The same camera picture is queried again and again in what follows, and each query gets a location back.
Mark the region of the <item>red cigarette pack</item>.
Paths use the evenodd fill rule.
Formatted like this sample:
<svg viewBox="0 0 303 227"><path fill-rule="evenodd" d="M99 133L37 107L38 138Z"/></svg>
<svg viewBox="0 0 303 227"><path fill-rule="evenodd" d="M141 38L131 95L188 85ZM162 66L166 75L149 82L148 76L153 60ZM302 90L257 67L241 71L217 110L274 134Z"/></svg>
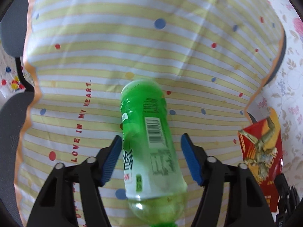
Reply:
<svg viewBox="0 0 303 227"><path fill-rule="evenodd" d="M279 194L274 184L283 168L281 127L276 111L249 127L238 131L243 162L260 186L271 212L276 212Z"/></svg>

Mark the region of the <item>green plastic bottle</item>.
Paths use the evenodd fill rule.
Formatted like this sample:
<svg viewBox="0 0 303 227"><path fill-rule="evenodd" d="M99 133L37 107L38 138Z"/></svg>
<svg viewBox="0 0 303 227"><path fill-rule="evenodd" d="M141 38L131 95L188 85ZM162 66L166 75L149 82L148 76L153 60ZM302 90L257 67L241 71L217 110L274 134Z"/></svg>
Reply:
<svg viewBox="0 0 303 227"><path fill-rule="evenodd" d="M160 86L134 80L121 91L123 170L131 211L149 226L176 226L187 204Z"/></svg>

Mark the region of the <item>grey office chair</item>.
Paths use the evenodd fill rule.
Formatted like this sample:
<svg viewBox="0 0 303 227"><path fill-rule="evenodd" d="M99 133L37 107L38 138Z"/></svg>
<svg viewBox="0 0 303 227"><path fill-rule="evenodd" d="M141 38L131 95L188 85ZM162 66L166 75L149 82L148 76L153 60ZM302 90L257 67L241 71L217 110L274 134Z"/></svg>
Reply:
<svg viewBox="0 0 303 227"><path fill-rule="evenodd" d="M16 40L13 45L24 45L28 0L4 0L1 19L15 27L9 35ZM1 226L22 226L17 210L13 186L15 156L20 130L25 122L26 109L33 93L20 93L10 98L1 108Z"/></svg>

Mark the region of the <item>yellow striped plastic cover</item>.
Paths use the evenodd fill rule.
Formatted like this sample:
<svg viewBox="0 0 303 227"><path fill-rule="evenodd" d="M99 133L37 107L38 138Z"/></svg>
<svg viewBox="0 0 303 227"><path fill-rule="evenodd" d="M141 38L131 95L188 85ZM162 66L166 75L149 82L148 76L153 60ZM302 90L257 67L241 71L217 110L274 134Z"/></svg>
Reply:
<svg viewBox="0 0 303 227"><path fill-rule="evenodd" d="M162 89L177 151L193 142L235 164L237 132L283 54L267 0L29 0L24 46L35 82L17 149L23 224L53 166L81 163L121 134L120 93Z"/></svg>

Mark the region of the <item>floral wall sheet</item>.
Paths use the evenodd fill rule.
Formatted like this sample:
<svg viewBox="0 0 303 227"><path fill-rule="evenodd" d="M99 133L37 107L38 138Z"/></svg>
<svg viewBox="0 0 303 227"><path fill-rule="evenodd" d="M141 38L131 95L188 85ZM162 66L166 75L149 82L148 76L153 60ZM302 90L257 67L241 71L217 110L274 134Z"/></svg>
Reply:
<svg viewBox="0 0 303 227"><path fill-rule="evenodd" d="M281 125L283 173L302 198L302 21L290 0L267 0L283 24L286 52L279 71L249 107L257 119L275 109Z"/></svg>

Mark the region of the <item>polka dot wall sheet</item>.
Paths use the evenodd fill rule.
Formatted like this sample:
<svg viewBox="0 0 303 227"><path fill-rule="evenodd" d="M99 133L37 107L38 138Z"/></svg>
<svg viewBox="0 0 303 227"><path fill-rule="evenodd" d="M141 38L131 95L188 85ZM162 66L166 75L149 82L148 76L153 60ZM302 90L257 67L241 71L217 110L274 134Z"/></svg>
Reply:
<svg viewBox="0 0 303 227"><path fill-rule="evenodd" d="M20 82L17 74L15 58L9 56L1 43L1 105L15 94L25 91L25 86Z"/></svg>

